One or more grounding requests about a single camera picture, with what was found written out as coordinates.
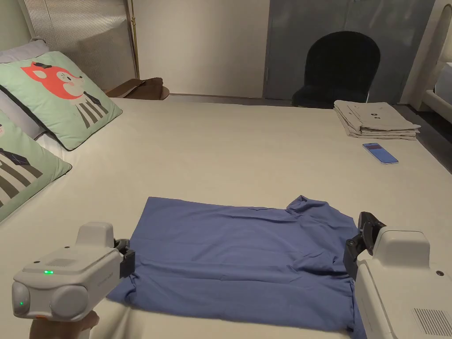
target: white bedsheet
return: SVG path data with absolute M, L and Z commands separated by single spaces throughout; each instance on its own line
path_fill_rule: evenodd
M 378 140 L 399 160 L 381 165 L 344 134 L 333 110 L 115 99 L 124 113 L 75 151 L 73 169 L 0 224 L 2 338 L 27 338 L 14 318 L 13 275 L 74 243 L 80 225 L 113 223 L 130 237 L 148 196 L 285 208 L 303 194 L 357 220 L 370 211 L 389 226 L 420 229 L 431 260 L 452 272 L 452 176 L 417 141 Z M 338 338 L 268 325 L 182 318 L 103 301 L 92 338 Z M 126 320 L 126 315 L 133 314 Z

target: headboard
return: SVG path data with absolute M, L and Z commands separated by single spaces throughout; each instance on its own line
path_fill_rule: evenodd
M 410 105 L 422 109 L 425 91 L 435 87 L 438 76 L 446 62 L 452 62 L 452 0 L 444 6 L 438 20 L 428 52 L 416 80 Z

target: cartoon fox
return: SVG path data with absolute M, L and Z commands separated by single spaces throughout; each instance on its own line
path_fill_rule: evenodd
M 99 99 L 83 90 L 85 80 L 82 76 L 76 77 L 64 68 L 44 65 L 40 62 L 32 62 L 31 66 L 22 67 L 22 70 L 33 80 L 42 83 L 50 93 L 61 99 L 69 100 L 71 104 L 75 105 L 86 128 L 108 113 Z
M 0 207 L 41 175 L 27 158 L 0 148 Z

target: stack of folded clothes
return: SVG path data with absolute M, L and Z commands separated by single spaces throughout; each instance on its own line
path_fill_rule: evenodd
M 334 102 L 340 121 L 350 137 L 416 140 L 419 125 L 403 118 L 387 103 Z

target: phone screen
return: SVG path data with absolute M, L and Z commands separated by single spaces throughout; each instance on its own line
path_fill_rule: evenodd
M 363 144 L 374 157 L 384 164 L 397 164 L 399 161 L 377 143 Z

